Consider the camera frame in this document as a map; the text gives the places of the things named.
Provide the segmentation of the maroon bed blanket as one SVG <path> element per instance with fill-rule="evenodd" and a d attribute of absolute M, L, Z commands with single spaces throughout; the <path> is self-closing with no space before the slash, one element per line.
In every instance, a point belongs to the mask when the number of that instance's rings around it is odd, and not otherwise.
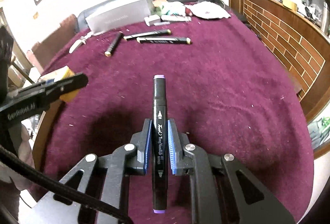
<path fill-rule="evenodd" d="M 122 41 L 104 55 L 115 31 L 66 45 L 44 72 L 63 66 L 88 85 L 63 105 L 40 170 L 62 178 L 86 154 L 111 154 L 152 115 L 153 77 L 166 77 L 168 116 L 191 143 L 233 154 L 290 211 L 304 215 L 313 188 L 313 150 L 287 71 L 236 16 L 170 26 L 191 45 Z"/>

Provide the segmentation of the pink fluffy cloth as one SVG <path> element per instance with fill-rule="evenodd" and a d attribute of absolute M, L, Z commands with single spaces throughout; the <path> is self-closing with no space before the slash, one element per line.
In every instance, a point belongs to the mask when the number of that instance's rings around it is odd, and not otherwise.
<path fill-rule="evenodd" d="M 194 5 L 185 5 L 194 16 L 206 20 L 230 18 L 231 15 L 220 5 L 213 2 L 203 1 Z"/>

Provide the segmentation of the yellow capped black marker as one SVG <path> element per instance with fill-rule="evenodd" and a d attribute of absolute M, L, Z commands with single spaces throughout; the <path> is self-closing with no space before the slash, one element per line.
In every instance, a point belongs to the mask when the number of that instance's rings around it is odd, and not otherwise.
<path fill-rule="evenodd" d="M 116 50 L 117 46 L 119 45 L 120 41 L 123 39 L 124 34 L 120 31 L 116 34 L 113 41 L 108 46 L 107 50 L 105 51 L 105 56 L 110 57 L 113 55 L 114 51 Z"/>

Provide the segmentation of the cardboard box tray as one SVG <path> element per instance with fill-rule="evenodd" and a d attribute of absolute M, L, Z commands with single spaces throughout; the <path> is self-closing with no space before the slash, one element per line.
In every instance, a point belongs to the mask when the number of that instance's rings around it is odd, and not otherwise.
<path fill-rule="evenodd" d="M 36 134 L 36 139 L 32 149 L 32 157 L 36 170 L 40 170 L 49 133 L 53 127 L 58 111 L 63 104 L 64 102 L 61 100 L 52 103 L 50 108 L 47 111 L 43 111 L 40 116 L 39 123 L 37 125 L 38 133 Z"/>

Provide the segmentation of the wooden brick pattern cabinet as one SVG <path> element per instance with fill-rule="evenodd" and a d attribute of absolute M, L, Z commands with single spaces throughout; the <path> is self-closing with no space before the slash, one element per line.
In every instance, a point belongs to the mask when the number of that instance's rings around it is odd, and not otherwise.
<path fill-rule="evenodd" d="M 329 39 L 302 15 L 275 0 L 229 0 L 247 17 L 253 31 L 298 80 L 307 122 L 329 104 Z"/>

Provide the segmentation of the clear plastic packet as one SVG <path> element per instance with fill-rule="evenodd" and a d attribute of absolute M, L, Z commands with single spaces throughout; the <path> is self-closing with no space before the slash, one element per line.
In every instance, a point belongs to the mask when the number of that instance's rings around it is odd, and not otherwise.
<path fill-rule="evenodd" d="M 160 19 L 162 21 L 168 21 L 168 22 L 191 22 L 190 16 L 178 16 L 178 15 L 167 15 L 163 14 Z"/>

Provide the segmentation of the brown upholstered chair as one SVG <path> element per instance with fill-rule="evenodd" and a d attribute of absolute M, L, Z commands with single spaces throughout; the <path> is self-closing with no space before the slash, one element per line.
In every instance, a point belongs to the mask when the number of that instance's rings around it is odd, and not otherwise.
<path fill-rule="evenodd" d="M 60 26 L 42 42 L 37 42 L 26 53 L 29 62 L 40 74 L 51 59 L 76 35 L 77 17 L 71 14 Z"/>

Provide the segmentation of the white power adapter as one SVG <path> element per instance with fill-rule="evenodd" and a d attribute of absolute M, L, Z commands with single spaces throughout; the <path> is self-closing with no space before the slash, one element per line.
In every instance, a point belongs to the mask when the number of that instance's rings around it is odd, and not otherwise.
<path fill-rule="evenodd" d="M 153 26 L 154 24 L 156 23 L 159 23 L 161 22 L 161 18 L 160 16 L 158 16 L 157 14 L 153 14 L 153 15 L 150 15 L 148 17 L 145 17 L 144 18 L 144 21 L 145 21 L 145 24 L 150 27 L 150 26 Z"/>

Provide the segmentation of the white key fob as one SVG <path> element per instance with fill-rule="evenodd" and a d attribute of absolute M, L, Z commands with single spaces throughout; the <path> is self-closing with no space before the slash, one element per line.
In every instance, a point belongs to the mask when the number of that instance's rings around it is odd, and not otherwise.
<path fill-rule="evenodd" d="M 72 54 L 81 45 L 86 44 L 87 39 L 93 36 L 93 32 L 90 31 L 85 36 L 81 36 L 80 39 L 76 40 L 73 45 L 69 48 L 69 53 Z"/>

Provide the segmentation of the purple capped black marker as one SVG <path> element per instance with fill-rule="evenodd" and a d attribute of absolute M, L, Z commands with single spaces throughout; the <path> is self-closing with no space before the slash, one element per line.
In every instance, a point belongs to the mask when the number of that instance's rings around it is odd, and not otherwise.
<path fill-rule="evenodd" d="M 167 209 L 168 189 L 168 117 L 164 75 L 153 78 L 152 116 L 153 212 L 163 214 Z"/>

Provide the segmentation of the green cloth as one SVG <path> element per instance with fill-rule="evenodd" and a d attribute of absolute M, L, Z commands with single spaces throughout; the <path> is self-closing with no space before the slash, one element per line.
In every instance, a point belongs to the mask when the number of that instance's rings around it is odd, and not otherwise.
<path fill-rule="evenodd" d="M 153 13 L 158 16 L 186 16 L 186 7 L 181 2 L 159 2 L 154 4 Z"/>

